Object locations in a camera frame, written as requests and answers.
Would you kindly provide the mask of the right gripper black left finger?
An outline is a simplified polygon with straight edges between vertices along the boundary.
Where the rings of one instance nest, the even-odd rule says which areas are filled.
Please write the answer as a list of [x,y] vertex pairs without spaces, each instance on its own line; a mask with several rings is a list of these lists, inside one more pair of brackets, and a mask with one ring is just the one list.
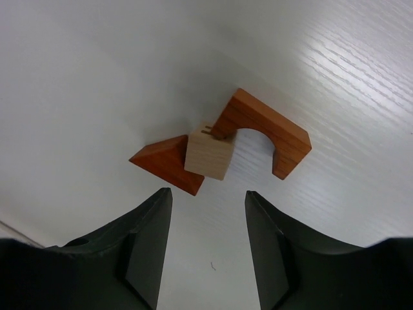
[[2,309],[155,309],[172,191],[62,247],[1,240]]

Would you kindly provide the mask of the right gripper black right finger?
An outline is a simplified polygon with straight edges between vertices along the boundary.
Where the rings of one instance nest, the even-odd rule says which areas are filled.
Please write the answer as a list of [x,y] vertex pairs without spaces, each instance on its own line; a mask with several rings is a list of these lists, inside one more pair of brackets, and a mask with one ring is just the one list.
[[411,309],[412,239],[358,247],[245,196],[248,237],[262,309]]

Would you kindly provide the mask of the red-brown triangle wood block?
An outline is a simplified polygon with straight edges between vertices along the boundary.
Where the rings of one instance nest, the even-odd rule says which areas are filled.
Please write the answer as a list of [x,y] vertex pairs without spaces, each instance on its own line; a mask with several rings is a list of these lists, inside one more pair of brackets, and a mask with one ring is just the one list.
[[188,135],[144,146],[129,162],[195,196],[205,177],[185,170]]

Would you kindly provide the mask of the red-brown arch wood block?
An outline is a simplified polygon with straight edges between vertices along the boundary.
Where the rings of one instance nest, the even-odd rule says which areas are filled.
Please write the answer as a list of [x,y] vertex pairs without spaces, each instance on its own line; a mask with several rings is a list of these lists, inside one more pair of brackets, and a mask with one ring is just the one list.
[[264,134],[274,145],[272,174],[284,180],[312,150],[309,134],[262,101],[239,88],[211,129],[217,139],[252,129]]

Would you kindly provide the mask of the short light wood block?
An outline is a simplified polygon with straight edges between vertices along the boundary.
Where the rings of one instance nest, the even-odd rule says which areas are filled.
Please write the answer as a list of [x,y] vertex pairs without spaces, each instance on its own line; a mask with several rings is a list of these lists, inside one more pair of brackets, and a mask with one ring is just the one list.
[[203,121],[188,136],[184,169],[216,180],[224,180],[230,165],[237,132],[217,139],[211,133],[212,123]]

